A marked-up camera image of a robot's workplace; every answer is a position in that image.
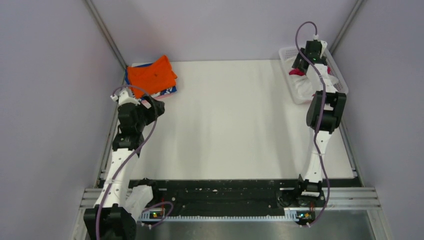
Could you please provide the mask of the white printed t-shirt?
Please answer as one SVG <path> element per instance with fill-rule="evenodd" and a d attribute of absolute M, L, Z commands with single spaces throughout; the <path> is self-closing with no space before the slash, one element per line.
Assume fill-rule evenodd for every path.
<path fill-rule="evenodd" d="M 290 94 L 296 104 L 303 104 L 311 101 L 316 90 L 313 89 L 311 81 L 307 76 L 289 75 L 293 69 L 292 64 L 295 57 L 290 57 L 283 62 L 285 67 L 286 80 L 290 89 Z"/>

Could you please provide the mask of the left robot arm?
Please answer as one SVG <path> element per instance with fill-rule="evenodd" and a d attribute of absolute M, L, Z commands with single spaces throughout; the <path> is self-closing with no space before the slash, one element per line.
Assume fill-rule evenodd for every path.
<path fill-rule="evenodd" d="M 111 143 L 111 163 L 100 194 L 83 221 L 92 240 L 133 240 L 136 225 L 146 206 L 160 202 L 160 193 L 151 186 L 137 186 L 129 191 L 130 175 L 143 146 L 153 132 L 143 135 L 146 126 L 156 128 L 165 104 L 146 90 L 134 85 L 118 87 L 111 99 L 117 102 L 117 133 Z"/>

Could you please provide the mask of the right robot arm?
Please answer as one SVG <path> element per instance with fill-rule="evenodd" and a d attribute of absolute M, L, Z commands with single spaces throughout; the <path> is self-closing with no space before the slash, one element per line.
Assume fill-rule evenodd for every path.
<path fill-rule="evenodd" d="M 299 174 L 293 192 L 294 202 L 301 207 L 310 207 L 325 201 L 323 181 L 328 179 L 324 158 L 330 138 L 339 127 L 347 96 L 339 92 L 332 83 L 322 40 L 309 40 L 300 48 L 293 68 L 306 75 L 315 91 L 306 113 L 306 125 L 311 129 L 311 145 L 305 169 Z"/>

